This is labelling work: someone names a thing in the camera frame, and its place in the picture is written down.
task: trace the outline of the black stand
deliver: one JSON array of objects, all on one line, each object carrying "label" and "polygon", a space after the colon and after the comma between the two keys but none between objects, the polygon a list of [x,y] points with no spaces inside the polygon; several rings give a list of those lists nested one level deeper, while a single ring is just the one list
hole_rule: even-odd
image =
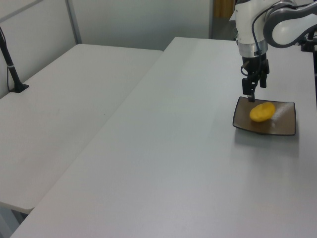
[{"label": "black stand", "polygon": [[1,34],[1,32],[0,32],[0,48],[4,56],[5,62],[7,64],[7,67],[9,68],[10,73],[12,75],[12,79],[14,81],[14,89],[12,90],[12,92],[20,93],[24,91],[26,88],[28,88],[29,85],[21,83],[19,76],[15,70],[14,64],[12,62],[11,56],[9,54],[8,48],[6,47],[6,41],[4,39],[4,36]]}]

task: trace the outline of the black cable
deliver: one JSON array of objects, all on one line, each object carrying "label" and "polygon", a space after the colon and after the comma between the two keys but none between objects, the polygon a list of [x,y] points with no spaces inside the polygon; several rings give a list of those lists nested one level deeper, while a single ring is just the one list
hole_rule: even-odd
[{"label": "black cable", "polygon": [[254,41],[255,41],[255,43],[256,43],[257,50],[258,50],[258,52],[259,52],[259,59],[260,59],[259,69],[258,69],[258,71],[256,71],[255,73],[253,73],[252,76],[259,74],[259,73],[261,72],[261,69],[262,69],[261,52],[260,52],[260,47],[259,47],[259,44],[258,44],[258,41],[257,41],[257,38],[256,38],[256,34],[255,34],[255,32],[254,32],[254,24],[255,24],[255,22],[259,19],[260,16],[262,16],[264,13],[266,13],[267,11],[271,10],[271,9],[274,8],[274,7],[275,7],[275,5],[272,5],[272,6],[270,6],[268,9],[264,10],[263,12],[261,12],[261,13],[254,19],[254,21],[253,21],[253,23],[252,23],[252,35],[253,35],[253,39],[254,39]]},{"label": "black cable", "polygon": [[241,73],[242,73],[244,76],[248,77],[248,75],[247,75],[245,72],[243,72],[243,66],[241,66],[240,71],[241,71]]},{"label": "black cable", "polygon": [[5,43],[5,46],[6,46],[5,35],[4,35],[4,33],[3,33],[2,29],[1,29],[1,27],[0,27],[0,33],[1,33],[2,37],[3,37],[4,43]]},{"label": "black cable", "polygon": [[6,67],[6,86],[8,88],[8,91],[10,91],[10,88],[9,88],[9,67]]},{"label": "black cable", "polygon": [[[281,6],[281,8],[283,7],[293,7],[293,8],[300,8],[300,7],[306,7],[310,4],[304,4],[304,5],[300,5],[300,6],[292,6],[292,5],[284,5],[284,6]],[[261,60],[261,52],[260,52],[260,47],[259,47],[259,44],[258,44],[258,41],[257,41],[257,38],[256,38],[256,35],[255,35],[255,32],[254,32],[254,24],[255,22],[259,19],[260,16],[262,16],[264,13],[268,12],[269,10],[271,10],[272,8],[274,8],[276,6],[276,3],[272,6],[270,6],[268,9],[264,10],[263,12],[261,12],[253,21],[252,23],[252,35],[253,35],[253,38],[254,38],[254,41],[256,43],[256,46],[257,46],[257,50],[259,52],[259,59],[260,59],[260,64],[259,64],[259,69],[258,71],[254,72],[251,76],[254,76],[254,75],[257,75],[261,72],[261,69],[262,69],[262,60]],[[241,68],[241,73],[244,75],[244,76],[248,76],[246,75],[243,71],[242,71],[242,68]]]}]

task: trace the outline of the white wall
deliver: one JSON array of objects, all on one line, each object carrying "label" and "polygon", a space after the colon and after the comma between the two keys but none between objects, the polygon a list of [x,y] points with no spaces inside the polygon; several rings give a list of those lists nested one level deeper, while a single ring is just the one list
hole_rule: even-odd
[{"label": "white wall", "polygon": [[70,0],[82,43],[164,50],[175,36],[208,38],[212,0]]},{"label": "white wall", "polygon": [[[75,45],[65,0],[43,0],[0,26],[21,81]],[[6,93],[6,63],[0,53],[0,98]]]}]

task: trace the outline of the table surface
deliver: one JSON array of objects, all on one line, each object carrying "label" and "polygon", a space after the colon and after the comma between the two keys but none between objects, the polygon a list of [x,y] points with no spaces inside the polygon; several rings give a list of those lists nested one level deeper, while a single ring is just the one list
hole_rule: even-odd
[{"label": "table surface", "polygon": [[175,38],[12,238],[314,238],[313,56],[267,53],[259,99],[296,104],[296,136],[232,126],[235,42]]},{"label": "table surface", "polygon": [[77,45],[0,100],[0,205],[29,213],[162,52]]}]

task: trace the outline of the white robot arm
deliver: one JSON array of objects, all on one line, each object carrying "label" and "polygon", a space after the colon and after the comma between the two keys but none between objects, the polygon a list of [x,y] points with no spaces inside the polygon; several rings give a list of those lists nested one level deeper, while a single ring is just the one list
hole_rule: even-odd
[{"label": "white robot arm", "polygon": [[297,6],[294,0],[238,0],[236,4],[237,44],[242,56],[243,94],[254,102],[260,82],[266,87],[269,73],[267,44],[289,47],[317,28],[317,2]]}]

